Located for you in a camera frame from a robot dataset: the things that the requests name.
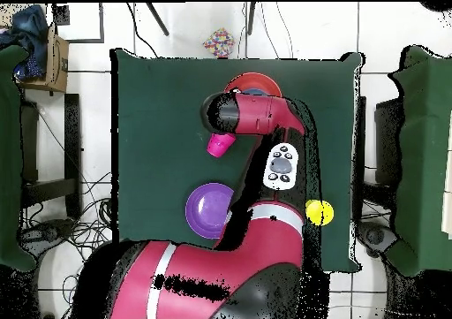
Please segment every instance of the red disc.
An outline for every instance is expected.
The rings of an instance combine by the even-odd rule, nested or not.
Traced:
[[[229,92],[233,88],[238,88],[241,92],[247,90],[258,90],[264,92],[266,95],[283,96],[278,85],[268,76],[262,73],[247,72],[242,73],[232,80],[224,89]]]

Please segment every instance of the cardboard box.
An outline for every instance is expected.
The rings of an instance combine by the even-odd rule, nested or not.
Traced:
[[[45,77],[18,83],[25,89],[66,92],[69,42],[55,34],[55,24],[49,27],[47,73]]]
[[[25,10],[33,4],[0,4],[0,27],[11,27],[12,15]],[[38,4],[46,15],[46,4]]]

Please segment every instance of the pink cup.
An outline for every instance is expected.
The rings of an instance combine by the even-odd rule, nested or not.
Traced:
[[[226,150],[232,145],[232,143],[236,140],[236,136],[234,134],[226,133],[226,134],[216,134],[212,133],[210,136],[210,140],[207,145],[207,152],[219,158]]]

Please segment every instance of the blue cloth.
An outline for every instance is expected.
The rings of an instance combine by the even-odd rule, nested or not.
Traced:
[[[49,28],[42,8],[34,4],[12,16],[12,27],[0,34],[0,49],[22,46],[30,56],[19,63],[14,74],[19,80],[41,77],[47,71],[47,36]]]

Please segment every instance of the button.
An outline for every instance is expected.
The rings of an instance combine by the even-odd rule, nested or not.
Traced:
[[[276,173],[290,173],[292,165],[287,159],[275,158],[270,164],[270,170]]]

